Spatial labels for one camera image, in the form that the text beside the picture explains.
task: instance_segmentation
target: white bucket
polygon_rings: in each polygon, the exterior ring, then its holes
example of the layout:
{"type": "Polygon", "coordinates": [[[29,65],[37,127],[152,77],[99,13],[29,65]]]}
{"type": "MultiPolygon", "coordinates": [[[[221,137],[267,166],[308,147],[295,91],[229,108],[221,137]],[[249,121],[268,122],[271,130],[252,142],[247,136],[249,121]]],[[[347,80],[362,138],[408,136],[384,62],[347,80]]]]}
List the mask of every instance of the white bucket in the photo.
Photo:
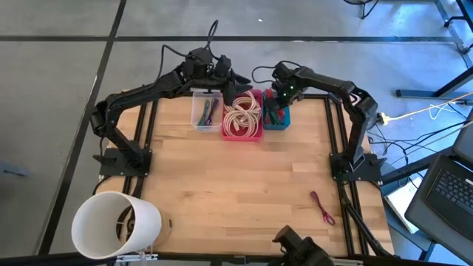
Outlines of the white bucket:
{"type": "Polygon", "coordinates": [[[109,191],[90,197],[79,208],[72,221],[72,241],[85,257],[105,259],[153,245],[161,227],[161,214],[154,205],[109,191]],[[123,244],[117,238],[116,224],[120,214],[130,205],[135,211],[135,226],[123,244]]]}

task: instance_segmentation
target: gray floor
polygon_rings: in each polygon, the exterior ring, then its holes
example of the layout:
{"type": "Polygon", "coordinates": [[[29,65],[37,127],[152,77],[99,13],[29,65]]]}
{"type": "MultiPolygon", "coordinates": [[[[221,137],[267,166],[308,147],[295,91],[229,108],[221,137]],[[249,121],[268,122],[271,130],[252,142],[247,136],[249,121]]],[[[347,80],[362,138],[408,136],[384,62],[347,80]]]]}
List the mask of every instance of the gray floor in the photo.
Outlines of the gray floor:
{"type": "MultiPolygon", "coordinates": [[[[0,2],[0,35],[108,35],[118,0],[0,2]]],[[[450,15],[459,13],[455,1],[443,1],[450,15]]],[[[217,35],[317,35],[317,36],[449,36],[433,3],[381,1],[364,21],[359,9],[343,1],[160,1],[134,0],[126,5],[118,35],[205,35],[211,22],[220,20],[217,35]]],[[[473,41],[466,23],[455,29],[469,44],[473,41]]],[[[201,43],[168,43],[187,52],[201,43]]],[[[154,80],[161,43],[116,43],[106,69],[98,99],[154,80]]],[[[35,253],[46,213],[58,185],[78,121],[95,78],[104,43],[0,42],[0,160],[23,166],[28,177],[0,178],[0,257],[35,253]]],[[[445,43],[281,43],[215,42],[212,50],[232,59],[234,69],[246,76],[258,65],[292,60],[316,72],[354,81],[368,90],[379,110],[390,116],[428,106],[427,100],[392,96],[396,89],[438,89],[466,69],[455,45],[445,43]]],[[[164,70],[180,63],[165,55],[164,70]]],[[[269,72],[262,70],[257,78],[269,72]]],[[[471,85],[461,91],[470,91],[471,85]]],[[[469,109],[458,106],[462,113],[469,109]]],[[[442,112],[431,120],[428,112],[382,126],[388,138],[409,138],[460,122],[462,117],[442,112]]],[[[432,145],[442,149],[455,136],[432,145]]],[[[373,146],[378,153],[381,146],[373,146]]],[[[92,193],[97,182],[98,139],[87,132],[67,202],[52,245],[53,253],[74,251],[70,239],[72,218],[92,193]]],[[[428,155],[418,151],[411,161],[428,155]]],[[[401,151],[390,149],[388,162],[401,151]]],[[[391,231],[398,255],[417,259],[416,250],[391,231]]],[[[460,264],[440,245],[432,261],[460,264]]]]}

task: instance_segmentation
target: cable bundle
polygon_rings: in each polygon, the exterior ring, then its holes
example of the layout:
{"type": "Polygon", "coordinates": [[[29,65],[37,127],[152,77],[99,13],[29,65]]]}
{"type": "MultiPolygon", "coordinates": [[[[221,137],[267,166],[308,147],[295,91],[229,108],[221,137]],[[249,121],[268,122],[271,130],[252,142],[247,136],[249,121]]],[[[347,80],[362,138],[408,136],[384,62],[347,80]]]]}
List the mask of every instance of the cable bundle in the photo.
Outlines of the cable bundle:
{"type": "Polygon", "coordinates": [[[269,108],[266,105],[267,98],[274,98],[272,89],[266,89],[265,93],[263,93],[263,104],[265,105],[265,108],[266,108],[265,125],[277,125],[277,126],[283,125],[284,116],[285,116],[284,109],[279,109],[275,112],[269,111],[269,108]]]}
{"type": "Polygon", "coordinates": [[[214,116],[215,111],[217,110],[217,107],[219,106],[219,100],[217,98],[212,99],[212,107],[210,109],[210,112],[208,113],[208,107],[210,107],[210,101],[205,100],[204,103],[204,111],[202,113],[202,116],[200,117],[199,123],[197,123],[198,126],[211,126],[212,125],[212,117],[214,116]]]}
{"type": "Polygon", "coordinates": [[[254,98],[253,93],[245,92],[234,100],[232,106],[225,106],[223,118],[223,131],[232,137],[254,137],[258,132],[258,122],[261,118],[261,106],[254,98]],[[244,135],[236,135],[235,132],[247,129],[244,135]]]}

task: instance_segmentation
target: laptop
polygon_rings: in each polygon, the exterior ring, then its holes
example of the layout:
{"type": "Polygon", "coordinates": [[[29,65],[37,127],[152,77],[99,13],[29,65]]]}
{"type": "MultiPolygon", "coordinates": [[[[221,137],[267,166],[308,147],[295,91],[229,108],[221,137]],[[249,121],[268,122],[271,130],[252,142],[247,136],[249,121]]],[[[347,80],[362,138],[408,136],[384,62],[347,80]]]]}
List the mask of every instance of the laptop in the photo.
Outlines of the laptop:
{"type": "MultiPolygon", "coordinates": [[[[473,120],[473,112],[467,120],[473,120]]],[[[453,156],[439,154],[432,162],[421,184],[422,198],[446,224],[473,241],[473,126],[460,131],[452,150],[453,156]]]]}
{"type": "Polygon", "coordinates": [[[431,168],[437,171],[429,171],[425,176],[426,180],[435,180],[426,204],[455,230],[473,240],[473,173],[442,154],[431,168]]]}

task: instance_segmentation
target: wooden tabletop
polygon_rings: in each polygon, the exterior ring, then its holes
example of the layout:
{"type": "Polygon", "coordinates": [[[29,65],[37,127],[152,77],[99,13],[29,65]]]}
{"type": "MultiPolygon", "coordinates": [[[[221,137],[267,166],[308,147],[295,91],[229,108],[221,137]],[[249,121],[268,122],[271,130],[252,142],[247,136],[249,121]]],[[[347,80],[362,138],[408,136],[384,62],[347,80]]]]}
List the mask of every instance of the wooden tabletop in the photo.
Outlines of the wooden tabletop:
{"type": "MultiPolygon", "coordinates": [[[[127,110],[119,120],[118,128],[129,139],[138,111],[127,110]]],[[[300,236],[311,236],[331,256],[346,256],[340,203],[328,160],[324,101],[298,102],[290,107],[290,116],[289,128],[264,131],[259,143],[228,142],[221,133],[194,130],[191,98],[160,100],[151,144],[152,167],[142,199],[166,211],[173,228],[169,239],[155,250],[280,255],[279,245],[271,240],[289,225],[300,236]],[[312,190],[335,219],[335,226],[324,223],[310,198],[312,190]]],[[[336,115],[334,120],[338,132],[336,115]]],[[[345,120],[349,131],[350,122],[345,120]]],[[[367,142],[364,148],[369,149],[367,142]]],[[[379,190],[371,183],[358,182],[357,186],[364,221],[393,253],[379,190]]],[[[113,177],[98,192],[122,191],[122,187],[123,178],[113,177]]],[[[360,252],[353,221],[352,232],[355,250],[360,252]]]]}

